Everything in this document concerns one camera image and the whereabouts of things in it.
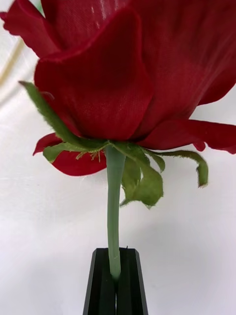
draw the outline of red petal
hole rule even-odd
[[[81,45],[94,37],[124,0],[42,0],[46,19],[66,47]]]
[[[38,140],[36,148],[33,152],[33,155],[39,152],[43,152],[46,147],[52,147],[56,144],[62,143],[63,141],[56,136],[55,133],[50,133]]]
[[[191,143],[206,142],[209,147],[236,153],[236,126],[197,120],[169,120],[161,123],[138,144],[154,149],[168,150]]]
[[[189,118],[203,97],[218,99],[232,87],[235,70],[234,78],[218,76],[236,66],[236,1],[132,2],[142,19],[143,58],[155,84],[139,137],[166,119]],[[214,81],[223,85],[217,95]]]
[[[201,99],[199,105],[208,104],[212,102],[216,102],[225,94],[228,93],[229,90],[236,83],[236,60],[232,63],[230,68],[224,70],[211,84],[210,88],[207,90],[206,94]]]
[[[106,157],[100,152],[100,162],[98,156],[92,160],[89,153],[85,153],[81,158],[76,159],[79,152],[63,151],[58,155],[53,166],[66,175],[84,176],[93,174],[106,168]]]
[[[38,141],[33,155],[43,152],[46,147],[54,146],[61,142],[62,140],[55,133],[47,134]],[[106,168],[106,157],[102,151],[100,151],[100,161],[98,156],[92,160],[89,153],[85,153],[81,158],[76,159],[79,154],[80,152],[63,151],[58,155],[53,166],[62,173],[71,176],[89,175]]]
[[[0,17],[5,21],[4,28],[22,37],[39,57],[61,50],[52,26],[28,0],[15,0],[9,11],[2,12]]]
[[[84,50],[41,59],[35,84],[53,95],[51,107],[63,121],[65,116],[75,119],[84,136],[128,139],[152,97],[137,15],[123,9]]]

